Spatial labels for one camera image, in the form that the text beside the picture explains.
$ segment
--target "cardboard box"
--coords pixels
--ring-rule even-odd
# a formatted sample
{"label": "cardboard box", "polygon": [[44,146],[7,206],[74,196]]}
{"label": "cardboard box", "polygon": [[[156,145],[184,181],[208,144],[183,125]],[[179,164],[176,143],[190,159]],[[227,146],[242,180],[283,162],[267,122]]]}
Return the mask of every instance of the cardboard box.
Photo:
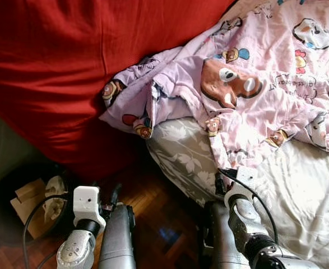
{"label": "cardboard box", "polygon": [[[26,192],[18,192],[19,190],[16,191],[16,193],[19,193],[20,195],[25,194],[28,196],[28,193],[36,193],[35,196],[25,199],[24,200],[24,195],[22,195],[22,202],[20,201],[20,199],[14,198],[10,201],[12,207],[16,210],[18,216],[20,217],[22,223],[26,223],[28,217],[30,216],[31,212],[33,211],[33,209],[36,207],[36,205],[38,205],[44,198],[45,198],[45,184],[41,184],[41,183],[36,183],[33,184],[33,182],[27,184],[25,186],[23,186],[21,189],[23,190],[29,190]],[[38,237],[40,237],[41,235],[43,235],[53,224],[54,224],[55,220],[49,220],[47,223],[45,223],[45,210],[43,209],[43,207],[41,206],[36,214],[34,215],[34,217],[32,218],[29,227],[28,227],[28,232],[30,233],[30,235],[36,239]]]}

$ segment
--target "black cable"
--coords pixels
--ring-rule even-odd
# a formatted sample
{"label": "black cable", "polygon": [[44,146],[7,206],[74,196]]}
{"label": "black cable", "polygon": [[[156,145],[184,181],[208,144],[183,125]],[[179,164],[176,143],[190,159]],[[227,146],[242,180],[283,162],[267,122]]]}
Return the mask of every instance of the black cable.
{"label": "black cable", "polygon": [[34,215],[36,214],[37,209],[39,209],[47,200],[53,199],[53,198],[62,198],[64,200],[67,200],[67,194],[55,194],[48,196],[44,198],[38,205],[35,206],[35,208],[32,210],[31,214],[27,218],[25,227],[24,227],[24,232],[22,233],[22,251],[24,252],[24,260],[25,260],[25,268],[30,269],[29,265],[29,257],[27,256],[27,248],[26,248],[26,232],[27,229],[29,228],[30,222]]}
{"label": "black cable", "polygon": [[48,254],[42,261],[41,263],[38,265],[37,269],[41,269],[42,266],[49,260],[51,259],[55,254],[57,254],[57,249],[55,251],[53,251],[52,253]]}
{"label": "black cable", "polygon": [[249,190],[251,193],[253,193],[253,196],[256,197],[259,202],[261,203],[261,205],[264,207],[265,211],[266,211],[266,214],[268,215],[269,219],[270,219],[270,222],[271,222],[271,226],[272,226],[272,229],[273,229],[273,232],[274,232],[274,241],[275,241],[275,244],[279,245],[279,237],[277,236],[277,229],[276,229],[276,225],[275,225],[275,222],[274,222],[274,219],[269,211],[269,209],[266,207],[265,203],[263,202],[263,200],[261,200],[261,198],[259,197],[259,195],[254,191],[252,190],[249,186],[245,185],[243,182],[237,180],[235,177],[233,177],[232,175],[230,175],[227,171],[225,171],[224,169],[218,169],[218,171],[225,175],[226,177],[230,178],[231,180],[239,183],[240,185],[242,185],[245,189]]}

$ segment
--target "parquet floor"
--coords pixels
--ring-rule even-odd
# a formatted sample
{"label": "parquet floor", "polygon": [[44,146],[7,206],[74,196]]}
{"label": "parquet floor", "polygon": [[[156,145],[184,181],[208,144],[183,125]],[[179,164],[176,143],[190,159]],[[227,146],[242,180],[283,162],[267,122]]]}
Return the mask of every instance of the parquet floor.
{"label": "parquet floor", "polygon": [[[198,268],[196,224],[201,219],[200,207],[172,185],[148,156],[99,183],[103,201],[108,201],[117,182],[123,184],[119,200],[131,205],[136,216],[137,268]],[[51,236],[28,246],[31,268],[62,242],[63,238]],[[97,268],[100,246],[101,236],[96,242],[93,268]],[[11,268],[24,268],[22,250],[0,245],[0,269]],[[42,268],[56,268],[55,256]]]}

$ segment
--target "cartoon print blanket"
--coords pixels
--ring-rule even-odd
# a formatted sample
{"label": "cartoon print blanket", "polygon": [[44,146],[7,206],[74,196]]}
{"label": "cartoon print blanket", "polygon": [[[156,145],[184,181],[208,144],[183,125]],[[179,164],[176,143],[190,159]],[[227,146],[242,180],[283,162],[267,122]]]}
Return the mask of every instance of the cartoon print blanket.
{"label": "cartoon print blanket", "polygon": [[150,138],[194,117],[220,168],[255,167],[291,138],[329,151],[329,1],[271,1],[104,87],[111,126]]}

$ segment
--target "gray floral sheet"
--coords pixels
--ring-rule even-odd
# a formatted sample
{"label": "gray floral sheet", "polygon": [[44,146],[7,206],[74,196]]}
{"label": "gray floral sheet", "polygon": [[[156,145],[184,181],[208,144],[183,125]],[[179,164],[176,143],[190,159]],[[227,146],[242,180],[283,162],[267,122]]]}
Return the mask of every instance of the gray floral sheet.
{"label": "gray floral sheet", "polygon": [[[199,205],[214,197],[216,167],[208,136],[192,118],[158,125],[147,141],[163,173]],[[282,245],[329,269],[329,153],[291,140],[258,167],[250,182],[266,202]],[[263,223],[270,222],[256,204]]]}

